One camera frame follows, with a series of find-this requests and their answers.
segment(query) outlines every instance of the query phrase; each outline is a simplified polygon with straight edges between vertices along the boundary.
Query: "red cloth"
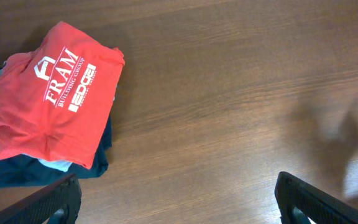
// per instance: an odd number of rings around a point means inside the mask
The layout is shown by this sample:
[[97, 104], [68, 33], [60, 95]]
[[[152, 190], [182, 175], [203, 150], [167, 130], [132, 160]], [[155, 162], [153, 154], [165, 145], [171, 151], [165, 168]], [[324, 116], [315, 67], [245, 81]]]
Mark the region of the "red cloth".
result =
[[34, 52], [8, 58], [0, 77], [0, 159], [27, 154], [90, 169], [123, 54], [59, 22]]

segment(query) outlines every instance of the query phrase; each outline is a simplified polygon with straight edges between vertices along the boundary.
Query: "fram building group logo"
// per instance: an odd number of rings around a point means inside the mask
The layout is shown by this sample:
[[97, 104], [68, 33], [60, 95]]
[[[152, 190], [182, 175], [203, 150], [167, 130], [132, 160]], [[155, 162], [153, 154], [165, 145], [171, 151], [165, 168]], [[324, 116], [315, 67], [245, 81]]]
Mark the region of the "fram building group logo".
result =
[[[63, 108], [84, 63], [84, 58], [73, 54], [66, 47], [62, 49], [56, 60], [44, 56], [34, 67], [35, 75], [48, 82], [43, 101], [50, 101], [55, 107]], [[50, 66], [52, 66], [52, 70], [50, 74], [47, 74], [47, 69]], [[96, 66], [88, 63], [80, 83], [76, 86], [73, 98], [69, 102], [68, 110], [77, 112], [78, 108], [82, 106], [88, 94], [89, 85], [92, 84], [95, 76]]]

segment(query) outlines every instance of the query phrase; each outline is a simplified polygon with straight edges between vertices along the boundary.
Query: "black garment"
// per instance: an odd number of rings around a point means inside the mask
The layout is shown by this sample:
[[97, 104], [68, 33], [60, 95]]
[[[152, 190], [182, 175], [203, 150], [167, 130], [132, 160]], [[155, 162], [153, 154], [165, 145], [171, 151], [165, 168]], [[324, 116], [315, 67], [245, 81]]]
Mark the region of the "black garment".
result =
[[67, 172], [62, 172], [45, 167], [38, 159], [25, 155], [3, 159], [0, 161], [0, 188], [48, 185], [68, 174], [76, 174], [79, 179], [100, 177], [109, 166], [105, 150], [111, 147], [111, 135], [109, 117], [90, 170], [72, 164]]

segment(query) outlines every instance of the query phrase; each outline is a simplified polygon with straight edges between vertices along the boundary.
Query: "wooden surface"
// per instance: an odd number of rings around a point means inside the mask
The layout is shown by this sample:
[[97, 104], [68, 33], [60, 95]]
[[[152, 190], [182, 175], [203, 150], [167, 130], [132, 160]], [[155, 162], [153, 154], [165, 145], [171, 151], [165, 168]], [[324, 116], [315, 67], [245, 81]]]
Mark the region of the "wooden surface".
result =
[[282, 170], [358, 208], [358, 1], [3, 0], [0, 63], [58, 21], [126, 59], [77, 223], [280, 223]]

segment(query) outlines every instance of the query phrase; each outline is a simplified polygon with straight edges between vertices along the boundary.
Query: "navy blue garment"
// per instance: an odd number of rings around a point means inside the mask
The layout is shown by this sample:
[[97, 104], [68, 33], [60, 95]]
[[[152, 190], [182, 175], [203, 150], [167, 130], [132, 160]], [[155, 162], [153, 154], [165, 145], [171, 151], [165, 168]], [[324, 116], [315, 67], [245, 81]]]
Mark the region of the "navy blue garment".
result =
[[0, 160], [0, 188], [48, 185], [69, 174], [76, 174], [79, 179], [100, 177], [109, 167], [105, 150], [111, 147], [111, 136], [109, 117], [90, 170], [72, 164], [67, 172], [62, 172], [25, 155]]

